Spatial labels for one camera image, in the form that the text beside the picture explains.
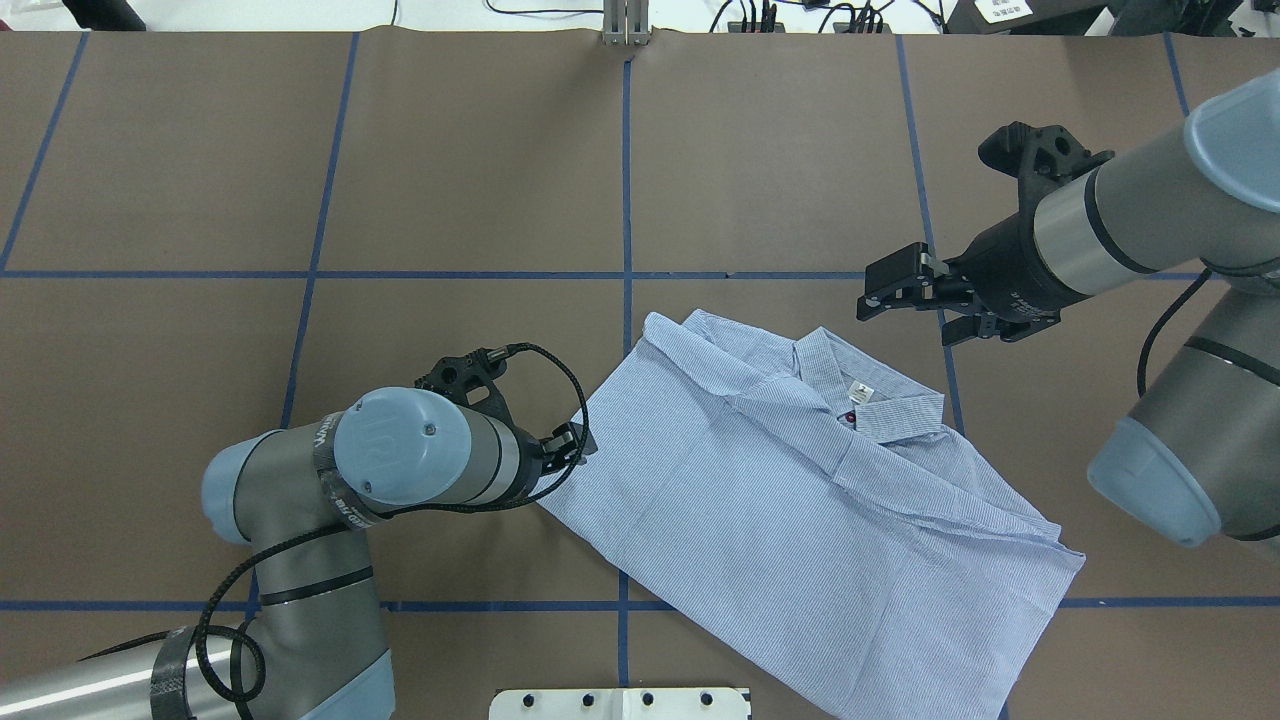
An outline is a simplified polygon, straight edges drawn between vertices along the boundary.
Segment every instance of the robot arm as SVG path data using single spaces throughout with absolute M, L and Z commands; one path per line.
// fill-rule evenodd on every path
M 1059 323 L 1062 307 L 1199 258 L 1231 290 L 1120 421 L 1089 480 L 1181 544 L 1219 532 L 1276 542 L 1280 70 L 1119 158 L 1021 123 L 978 155 L 1018 178 L 1019 211 L 957 258 L 916 243 L 873 263 L 858 318 L 951 310 L 961 316 L 943 327 L 945 345 L 1015 342 Z
M 585 414 L 581 427 L 567 423 L 540 441 L 511 420 L 493 380 L 506 357 L 524 350 L 564 370 L 585 405 L 572 373 L 547 351 L 481 348 L 440 360 L 415 388 L 372 391 L 319 423 L 273 430 L 214 457 L 202 503 L 215 532 L 252 546 L 255 557 L 271 553 L 256 565 L 262 611 L 242 626 L 261 665 L 234 635 L 201 641 L 198 625 L 183 628 L 0 689 L 0 719 L 389 717 L 390 653 L 361 530 L 410 510 L 526 505 L 594 450 Z M 489 395 L 468 402 L 479 388 Z M 558 470 L 566 473 L 557 483 L 534 492 Z M 276 552 L 280 543 L 289 547 Z M 193 655 L 201 642 L 225 694 Z M 256 684 L 251 698 L 232 701 Z

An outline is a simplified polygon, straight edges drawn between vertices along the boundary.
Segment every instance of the white floor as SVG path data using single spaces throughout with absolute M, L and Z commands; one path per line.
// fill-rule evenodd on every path
M 599 8 L 599 0 L 490 0 L 508 10 L 544 8 Z M 923 0 L 937 8 L 940 0 Z M 941 0 L 950 15 L 956 0 Z M 1249 10 L 1245 0 L 1233 15 L 1236 27 L 1263 37 L 1280 37 L 1275 14 Z M 390 24 L 435 31 L 543 31 L 599 28 L 600 15 L 504 15 L 484 0 L 131 0 L 147 27 L 155 31 L 352 31 Z M 650 23 L 684 32 L 707 32 L 721 0 L 652 0 Z M 778 22 L 787 32 L 815 32 L 827 10 L 780 5 Z M 883 10 L 896 33 L 936 33 L 937 27 L 911 0 L 893 0 Z M 832 18 L 844 20 L 846 13 Z M 0 0 L 0 19 L 14 29 L 78 29 L 59 0 Z M 733 3 L 721 20 L 741 19 Z M 1096 23 L 1105 32 L 1108 24 Z

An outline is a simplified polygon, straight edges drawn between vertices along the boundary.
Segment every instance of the shirt tag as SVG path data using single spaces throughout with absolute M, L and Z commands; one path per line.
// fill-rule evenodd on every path
M 974 0 L 973 4 L 991 24 L 1025 18 L 1032 14 L 1027 0 Z
M 873 395 L 876 395 L 876 389 L 860 382 L 855 380 L 854 384 L 849 386 L 849 400 L 858 405 L 865 405 Z

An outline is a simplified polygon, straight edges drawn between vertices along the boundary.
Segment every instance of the black cable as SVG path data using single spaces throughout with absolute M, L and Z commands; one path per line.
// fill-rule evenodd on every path
M 727 10 L 731 4 L 733 4 L 733 0 L 724 0 L 724 3 L 721 5 L 721 9 L 716 12 L 716 17 L 712 18 L 712 27 L 707 32 L 716 32 L 716 26 L 719 24 L 721 17 L 724 14 L 724 10 Z M 742 10 L 742 13 L 744 13 L 742 14 L 742 20 L 745 22 L 746 20 L 746 14 L 745 14 L 746 10 Z
M 727 0 L 724 5 L 728 5 L 730 3 L 732 3 L 732 0 Z M 512 500 L 509 502 L 503 502 L 502 505 L 458 505 L 458 503 L 425 502 L 422 505 L 412 505 L 410 507 L 401 507 L 393 510 L 385 514 L 387 518 L 394 518 L 396 515 L 403 515 L 404 512 L 413 512 L 417 510 L 444 510 L 447 512 L 462 512 L 465 515 L 470 515 L 472 512 L 497 512 L 498 510 L 513 510 L 516 507 L 524 507 L 525 505 L 538 502 L 539 500 L 550 495 L 556 488 L 564 484 L 564 480 L 568 479 L 568 475 L 570 473 L 573 471 L 573 468 L 577 468 L 577 464 L 582 461 L 582 452 L 586 450 L 588 438 L 591 437 L 591 423 L 586 414 L 586 393 L 582 392 L 582 384 L 577 382 L 577 377 L 573 375 L 573 372 L 568 369 L 568 365 L 561 363 L 559 357 L 556 357 L 543 347 L 539 347 L 531 342 L 517 342 L 515 345 L 507 346 L 507 352 L 509 352 L 511 356 L 518 355 L 525 351 L 536 352 L 538 355 L 541 355 L 543 357 L 550 360 L 550 363 L 556 365 L 561 373 L 564 373 L 564 377 L 568 378 L 568 382 L 573 386 L 573 393 L 577 395 L 579 411 L 582 413 L 582 437 L 577 437 L 577 430 L 575 430 L 573 427 L 570 425 L 570 432 L 573 433 L 573 439 L 577 442 L 577 447 L 573 448 L 573 455 L 568 459 L 568 465 L 564 466 L 564 471 L 561 473 L 558 478 L 556 478 L 556 482 L 547 486 L 541 491 L 535 492 L 534 495 L 530 495 L 529 497 L 521 500 Z
M 858 8 L 854 8 L 852 4 L 850 3 L 837 3 L 832 5 L 829 10 L 827 10 L 827 17 L 822 18 L 822 24 L 818 26 L 819 35 L 822 33 L 822 31 L 827 29 L 827 20 L 829 20 L 831 15 L 835 15 L 838 10 L 849 10 L 849 24 L 850 26 L 854 24 L 854 22 L 858 18 Z
M 947 32 L 947 22 L 942 17 L 942 13 L 946 10 L 946 8 L 942 5 L 942 0 L 938 0 L 938 12 L 937 13 L 933 12 L 933 8 L 929 8 L 928 5 L 925 5 L 924 0 L 911 0 L 911 4 L 914 4 L 915 6 L 920 8 L 925 13 L 928 13 L 929 19 L 933 20 L 933 24 L 938 26 L 938 31 L 942 35 L 946 35 L 946 32 Z
M 1204 287 L 1204 283 L 1207 283 L 1211 277 L 1213 277 L 1213 270 L 1204 270 L 1201 273 L 1199 277 L 1196 278 L 1196 282 L 1184 290 L 1183 293 L 1178 296 L 1178 300 L 1174 300 L 1172 305 L 1165 310 L 1165 314 L 1156 320 L 1151 332 L 1147 333 L 1147 341 L 1142 343 L 1142 352 L 1138 354 L 1138 397 L 1147 395 L 1147 363 L 1151 360 L 1151 348 L 1156 345 L 1156 336 L 1160 334 L 1160 331 L 1165 329 L 1165 325 L 1170 319 L 1172 319 L 1174 314 L 1181 310 L 1183 305 L 1187 305 L 1187 301 L 1196 295 L 1196 291 Z
M 142 635 L 141 638 L 133 638 L 132 641 L 125 641 L 120 644 L 113 644 L 106 650 L 100 650 L 93 655 L 87 655 L 77 660 L 77 662 L 84 662 L 86 660 L 93 660 L 95 657 L 102 657 L 104 655 L 114 655 L 116 652 L 124 652 L 125 650 L 133 650 L 136 647 L 142 647 L 147 643 L 154 643 L 156 641 L 163 641 L 169 637 L 169 633 L 151 633 L 150 635 Z
M 209 602 L 205 603 L 205 610 L 201 611 L 200 621 L 196 623 L 195 632 L 191 635 L 191 639 L 196 646 L 196 662 L 200 665 L 200 674 L 205 676 L 205 682 L 209 683 L 209 687 L 215 693 L 218 693 L 218 697 L 228 702 L 247 703 L 261 694 L 262 687 L 266 684 L 266 657 L 262 655 L 262 648 L 257 644 L 257 641 L 241 633 L 239 630 L 223 628 L 221 625 L 211 625 L 214 611 L 218 610 L 218 605 L 223 601 L 223 596 L 227 594 L 227 591 L 232 589 L 232 585 L 234 585 L 236 582 L 244 575 L 244 573 L 248 573 L 255 565 L 268 557 L 273 557 L 287 550 L 293 550 L 294 547 L 308 543 L 314 539 L 342 533 L 348 529 L 349 528 L 347 525 L 329 525 L 326 528 L 311 530 L 310 533 L 303 533 L 296 538 L 273 544 L 262 552 L 253 553 L 248 560 L 237 565 L 236 569 L 227 575 L 221 584 L 218 585 L 218 589 L 215 589 L 214 594 L 210 596 Z M 237 692 L 227 687 L 214 670 L 214 664 L 209 660 L 209 635 L 232 637 L 232 634 L 239 635 L 236 639 L 239 639 L 239 642 L 248 648 L 250 653 L 253 656 L 253 667 L 257 671 L 257 679 L 253 682 L 253 687 L 243 692 Z
M 870 0 L 867 0 L 867 3 L 858 10 L 858 24 L 849 23 L 849 27 L 845 28 L 845 32 L 846 33 L 870 32 L 873 29 L 870 26 L 873 26 L 876 22 L 873 13 L 874 8 L 872 8 Z
M 603 15 L 604 14 L 604 10 L 588 10 L 588 9 L 581 9 L 581 10 L 568 10 L 568 9 L 499 10 L 498 8 L 493 6 L 493 0 L 484 0 L 484 4 L 485 4 L 486 8 L 489 8 L 494 13 L 498 13 L 498 14 L 502 14 L 502 15 L 543 15 L 543 14 L 548 14 L 548 13 L 559 13 L 562 15 Z

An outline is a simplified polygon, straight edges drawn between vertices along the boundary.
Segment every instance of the folded fabric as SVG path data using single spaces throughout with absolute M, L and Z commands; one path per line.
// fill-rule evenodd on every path
M 1084 557 L 942 404 L 822 328 L 652 314 L 543 505 L 837 717 L 992 720 Z

